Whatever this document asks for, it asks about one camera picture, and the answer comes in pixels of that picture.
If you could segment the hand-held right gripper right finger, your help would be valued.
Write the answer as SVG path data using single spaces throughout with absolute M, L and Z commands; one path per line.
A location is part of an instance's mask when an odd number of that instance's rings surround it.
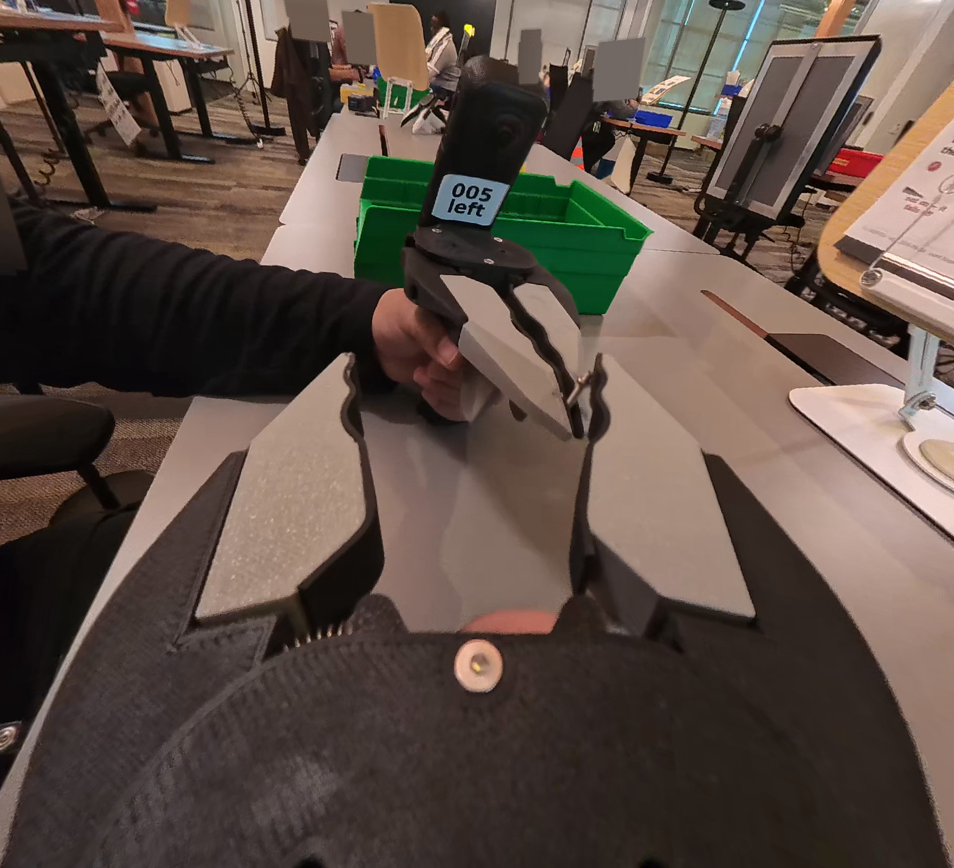
M 611 355 L 592 369 L 602 378 L 587 388 L 573 591 L 634 636 L 674 615 L 750 625 L 756 609 L 698 441 Z

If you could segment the person's left hand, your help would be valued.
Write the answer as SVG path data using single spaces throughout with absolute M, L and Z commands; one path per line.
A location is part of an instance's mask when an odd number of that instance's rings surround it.
M 465 360 L 435 315 L 402 290 L 388 290 L 375 308 L 372 335 L 379 364 L 390 380 L 415 385 L 440 417 L 464 419 Z

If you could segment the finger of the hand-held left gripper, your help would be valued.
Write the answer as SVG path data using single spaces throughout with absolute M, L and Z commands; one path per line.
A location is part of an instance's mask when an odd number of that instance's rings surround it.
M 575 314 L 566 310 L 555 292 L 541 283 L 524 282 L 513 290 L 522 310 L 521 321 L 543 358 L 552 366 L 561 393 L 575 387 L 582 356 Z
M 582 439 L 579 402 L 567 410 L 568 393 L 561 393 L 554 369 L 521 321 L 522 310 L 513 297 L 517 285 L 507 286 L 501 295 L 474 278 L 442 275 L 441 280 L 464 315 L 458 341 L 464 358 L 510 403 L 560 440 Z M 560 302 L 579 323 L 572 302 Z

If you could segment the tan board stand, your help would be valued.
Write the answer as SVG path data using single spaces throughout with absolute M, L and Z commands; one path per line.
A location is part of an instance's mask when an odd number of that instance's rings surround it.
M 405 3 L 370 3 L 368 11 L 374 25 L 376 64 L 379 71 L 379 92 L 383 103 L 381 116 L 394 111 L 392 93 L 403 89 L 401 115 L 413 105 L 415 91 L 430 89 L 423 24 L 419 12 Z

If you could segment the person's left forearm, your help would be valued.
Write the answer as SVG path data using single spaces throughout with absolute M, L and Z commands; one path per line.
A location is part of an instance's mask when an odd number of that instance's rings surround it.
M 5 384 L 294 396 L 351 353 L 364 393 L 395 387 L 372 335 L 382 285 L 9 205 L 28 268 L 2 278 Z

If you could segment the printed instruction sheet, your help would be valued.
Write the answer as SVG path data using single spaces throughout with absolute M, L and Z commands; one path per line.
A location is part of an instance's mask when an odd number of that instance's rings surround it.
M 836 247 L 867 263 L 887 252 L 952 277 L 952 123 L 848 228 Z

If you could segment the grey panel on black stand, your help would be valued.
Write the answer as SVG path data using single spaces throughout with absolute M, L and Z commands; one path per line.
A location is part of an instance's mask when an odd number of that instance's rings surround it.
M 722 254 L 747 264 L 769 229 L 800 228 L 795 204 L 882 50 L 879 35 L 774 41 L 722 141 L 695 211 L 698 236 L 731 235 Z

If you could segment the wooden top desk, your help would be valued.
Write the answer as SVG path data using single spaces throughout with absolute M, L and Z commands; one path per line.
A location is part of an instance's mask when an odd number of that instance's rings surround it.
M 109 26 L 98 17 L 3 8 L 1 63 L 26 65 L 31 70 L 53 123 L 52 135 L 69 159 L 84 194 L 78 201 L 55 198 L 54 205 L 152 215 L 158 209 L 153 203 L 119 201 L 107 193 L 58 74 L 60 66 L 81 72 L 92 69 L 105 54 L 101 35 Z
M 215 62 L 228 65 L 228 57 L 233 53 L 229 48 L 193 42 L 181 38 L 169 38 L 157 34 L 142 32 L 120 33 L 104 32 L 101 35 L 106 48 L 121 58 L 136 59 L 142 66 L 142 74 L 147 85 L 147 94 L 151 100 L 155 119 L 165 146 L 165 159 L 190 165 L 211 166 L 216 160 L 209 157 L 186 154 L 180 143 L 180 136 L 173 125 L 171 111 L 161 87 L 156 63 L 176 61 L 185 76 L 189 95 L 197 112 L 200 130 L 188 133 L 188 136 L 210 141 L 226 142 L 231 136 L 216 134 L 211 127 L 208 109 L 199 84 L 199 62 Z

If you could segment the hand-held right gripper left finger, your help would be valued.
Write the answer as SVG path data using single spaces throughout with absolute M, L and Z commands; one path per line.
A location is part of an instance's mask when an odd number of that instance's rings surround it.
M 195 617 L 341 625 L 379 581 L 383 536 L 356 357 L 340 354 L 249 445 Z

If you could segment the white floor sign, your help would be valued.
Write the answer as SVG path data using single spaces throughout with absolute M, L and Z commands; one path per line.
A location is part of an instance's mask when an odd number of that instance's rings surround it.
M 637 151 L 638 141 L 631 135 L 620 136 L 611 150 L 612 166 L 605 182 L 626 197 L 631 195 L 633 189 L 633 170 Z

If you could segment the person's black clothing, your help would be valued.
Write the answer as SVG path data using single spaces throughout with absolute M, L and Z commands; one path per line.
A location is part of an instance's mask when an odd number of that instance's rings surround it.
M 5 782 L 141 500 L 70 517 L 1 546 L 1 723 Z

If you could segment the black light stand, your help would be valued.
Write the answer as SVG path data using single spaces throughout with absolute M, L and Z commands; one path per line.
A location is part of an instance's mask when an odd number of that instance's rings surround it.
M 248 48 L 250 58 L 249 72 L 253 76 L 256 87 L 256 98 L 263 119 L 262 124 L 253 125 L 252 132 L 259 138 L 274 139 L 285 135 L 283 127 L 273 125 L 268 107 L 267 90 L 265 88 L 263 68 L 256 36 L 256 26 L 252 0 L 239 0 L 239 14 L 243 33 L 243 44 Z

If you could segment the black office chair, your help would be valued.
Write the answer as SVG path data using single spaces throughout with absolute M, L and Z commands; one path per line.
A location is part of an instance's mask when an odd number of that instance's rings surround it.
M 61 504 L 54 521 L 113 511 L 121 503 L 95 467 L 115 428 L 110 409 L 43 395 L 1 400 L 1 480 L 74 472 L 85 486 Z

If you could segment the black floor lamp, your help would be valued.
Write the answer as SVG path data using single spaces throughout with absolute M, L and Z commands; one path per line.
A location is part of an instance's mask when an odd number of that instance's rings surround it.
M 713 32 L 710 36 L 707 49 L 705 53 L 703 54 L 702 60 L 698 66 L 697 75 L 686 97 L 686 101 L 684 103 L 681 116 L 679 118 L 677 126 L 675 127 L 675 130 L 678 133 L 683 132 L 682 127 L 684 126 L 686 118 L 693 105 L 693 100 L 695 98 L 696 92 L 698 91 L 700 81 L 706 71 L 706 67 L 708 65 L 710 56 L 714 49 L 716 40 L 719 37 L 720 31 L 723 26 L 727 13 L 743 10 L 745 7 L 745 3 L 738 0 L 710 0 L 709 6 L 712 7 L 713 9 L 717 9 L 719 11 L 719 14 L 718 14 Z M 668 175 L 667 170 L 670 164 L 670 160 L 672 158 L 672 153 L 675 149 L 676 140 L 677 140 L 677 137 L 672 139 L 670 144 L 667 146 L 667 151 L 665 153 L 665 156 L 659 168 L 656 171 L 650 171 L 647 173 L 647 179 L 649 179 L 651 182 L 659 184 L 659 185 L 670 185 L 673 183 L 673 178 Z

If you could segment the green plastic bin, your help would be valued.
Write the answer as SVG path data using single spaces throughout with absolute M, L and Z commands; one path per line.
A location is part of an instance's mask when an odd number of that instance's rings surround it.
M 433 163 L 368 160 L 354 239 L 354 276 L 397 287 L 400 250 L 417 227 Z M 492 227 L 527 248 L 568 289 L 579 314 L 607 313 L 650 229 L 585 183 L 522 173 Z

